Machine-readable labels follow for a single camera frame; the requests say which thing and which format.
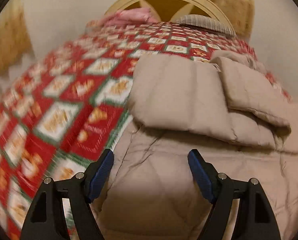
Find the beige quilted puffer jacket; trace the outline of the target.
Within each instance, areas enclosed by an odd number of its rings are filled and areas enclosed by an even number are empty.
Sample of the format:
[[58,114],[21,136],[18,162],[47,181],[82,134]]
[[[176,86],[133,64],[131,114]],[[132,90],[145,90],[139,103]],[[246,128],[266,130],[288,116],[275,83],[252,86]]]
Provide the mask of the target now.
[[257,178],[282,239],[298,231],[298,103],[259,63],[217,51],[200,63],[138,61],[108,186],[93,203],[105,239],[196,239],[211,209],[188,165],[196,149],[218,172]]

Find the red christmas patterned bedspread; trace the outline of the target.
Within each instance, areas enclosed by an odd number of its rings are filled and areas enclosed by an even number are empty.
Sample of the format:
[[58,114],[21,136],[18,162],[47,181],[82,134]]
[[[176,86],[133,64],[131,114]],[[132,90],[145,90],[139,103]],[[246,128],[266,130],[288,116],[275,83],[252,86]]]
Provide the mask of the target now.
[[69,179],[115,146],[141,55],[205,61],[218,49],[256,57],[244,41],[166,22],[82,36],[32,65],[0,103],[0,239],[20,237],[46,176]]

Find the yellow patterned left curtain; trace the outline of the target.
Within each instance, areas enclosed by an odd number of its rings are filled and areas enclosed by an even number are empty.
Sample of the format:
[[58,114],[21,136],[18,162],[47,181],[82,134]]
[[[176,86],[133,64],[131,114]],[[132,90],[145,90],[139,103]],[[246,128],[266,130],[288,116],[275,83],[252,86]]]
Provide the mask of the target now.
[[0,13],[0,75],[31,49],[24,4],[10,0]]

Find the striped pillow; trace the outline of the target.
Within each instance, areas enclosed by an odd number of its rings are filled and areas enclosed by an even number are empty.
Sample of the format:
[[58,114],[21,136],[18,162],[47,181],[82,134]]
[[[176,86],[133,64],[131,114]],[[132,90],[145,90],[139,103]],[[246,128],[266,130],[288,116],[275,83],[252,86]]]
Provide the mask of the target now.
[[236,37],[236,32],[233,28],[221,23],[218,20],[203,15],[185,15],[177,19],[176,23],[182,25],[190,25],[201,29],[221,33],[227,36]]

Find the pink folded blanket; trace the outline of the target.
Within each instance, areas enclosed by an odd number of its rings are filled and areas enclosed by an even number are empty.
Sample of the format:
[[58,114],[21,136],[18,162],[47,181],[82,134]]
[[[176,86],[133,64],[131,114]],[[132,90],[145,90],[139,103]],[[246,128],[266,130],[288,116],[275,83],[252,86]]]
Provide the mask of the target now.
[[159,20],[152,14],[150,8],[135,8],[118,10],[112,14],[103,16],[100,20],[92,20],[87,27],[125,26],[135,24],[158,23]]

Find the cream wooden arched headboard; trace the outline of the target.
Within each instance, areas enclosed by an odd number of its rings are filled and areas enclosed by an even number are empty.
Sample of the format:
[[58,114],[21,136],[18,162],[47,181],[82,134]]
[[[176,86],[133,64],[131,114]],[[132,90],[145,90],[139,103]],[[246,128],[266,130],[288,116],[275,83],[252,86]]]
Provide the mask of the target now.
[[210,0],[117,0],[105,16],[118,10],[150,8],[160,22],[176,22],[185,15],[203,15],[233,28],[225,13]]

